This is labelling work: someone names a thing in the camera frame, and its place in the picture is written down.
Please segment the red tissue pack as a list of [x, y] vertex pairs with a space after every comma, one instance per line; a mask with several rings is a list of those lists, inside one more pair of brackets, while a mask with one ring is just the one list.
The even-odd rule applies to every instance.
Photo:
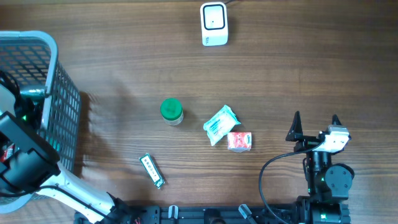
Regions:
[[227, 134], [228, 150], [233, 152], [250, 151], [252, 148], [251, 132], [230, 132]]

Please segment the teal wet wipes pack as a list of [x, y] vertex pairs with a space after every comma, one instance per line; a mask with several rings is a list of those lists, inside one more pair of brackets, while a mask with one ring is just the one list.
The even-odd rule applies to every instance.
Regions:
[[214, 146], [235, 126], [240, 124], [233, 110], [228, 105], [224, 105], [203, 125], [203, 129], [207, 133], [211, 146]]

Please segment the green lid jar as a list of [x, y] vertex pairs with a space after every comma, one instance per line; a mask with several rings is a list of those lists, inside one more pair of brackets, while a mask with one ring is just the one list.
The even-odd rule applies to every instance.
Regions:
[[183, 106], [178, 99], [167, 98], [160, 106], [160, 113], [166, 124], [176, 126], [183, 120]]

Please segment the green white candy bar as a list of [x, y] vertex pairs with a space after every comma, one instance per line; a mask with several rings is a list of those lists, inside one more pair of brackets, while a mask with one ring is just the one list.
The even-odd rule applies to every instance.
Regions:
[[146, 172], [149, 174], [151, 180], [153, 181], [154, 185], [161, 189], [161, 187], [165, 184], [165, 180], [160, 174], [157, 166], [155, 165], [154, 161], [150, 154], [145, 154], [140, 159], [141, 164], [145, 168]]

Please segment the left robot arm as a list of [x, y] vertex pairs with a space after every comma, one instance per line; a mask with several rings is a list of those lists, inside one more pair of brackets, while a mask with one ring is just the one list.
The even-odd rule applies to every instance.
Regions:
[[136, 216], [121, 199], [96, 190], [67, 170], [56, 150], [24, 125], [14, 114], [21, 101], [19, 87], [1, 73], [1, 139], [14, 143], [17, 151], [1, 163], [1, 196], [48, 196], [77, 211], [90, 223], [132, 223]]

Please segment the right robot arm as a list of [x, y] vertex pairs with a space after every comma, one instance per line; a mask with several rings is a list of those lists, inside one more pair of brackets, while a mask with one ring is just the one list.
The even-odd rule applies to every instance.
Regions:
[[294, 152], [304, 152], [303, 170], [308, 185], [308, 196], [299, 196], [292, 215], [293, 223], [350, 224], [348, 200], [354, 170], [346, 164], [334, 164], [333, 155], [344, 150], [351, 140], [347, 127], [337, 115], [318, 136], [303, 133], [300, 112], [296, 111], [285, 138], [295, 143]]

